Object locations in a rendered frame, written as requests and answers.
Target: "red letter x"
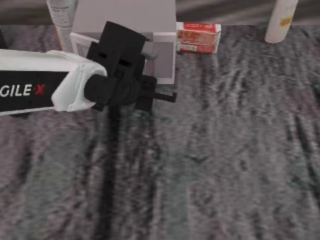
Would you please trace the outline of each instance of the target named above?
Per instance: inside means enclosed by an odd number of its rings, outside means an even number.
[[[35,92],[35,95],[38,95],[38,94],[43,94],[44,93],[44,87],[45,87],[45,84],[37,84],[37,91]]]

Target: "gray box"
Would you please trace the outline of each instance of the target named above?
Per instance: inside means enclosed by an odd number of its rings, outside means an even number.
[[[92,41],[98,42],[107,21],[145,35],[159,48],[147,60],[144,73],[159,84],[174,84],[176,62],[175,0],[79,0],[70,34],[73,51],[86,57]]]

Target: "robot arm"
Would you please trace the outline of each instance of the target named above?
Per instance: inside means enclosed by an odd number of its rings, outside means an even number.
[[[106,23],[99,43],[91,43],[87,58],[0,49],[0,116],[133,103],[149,112],[153,99],[175,102],[176,93],[155,93],[157,79],[143,75],[146,58],[156,56],[143,35],[113,22]]]

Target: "yellow label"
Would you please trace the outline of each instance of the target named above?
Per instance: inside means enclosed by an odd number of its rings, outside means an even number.
[[[281,27],[288,26],[292,21],[292,17],[293,16],[288,16],[288,17],[282,18],[281,21],[280,21],[280,26]]]

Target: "red and white box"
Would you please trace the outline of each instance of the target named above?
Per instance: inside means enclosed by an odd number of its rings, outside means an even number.
[[[184,53],[215,54],[221,25],[202,22],[177,22],[176,50]]]

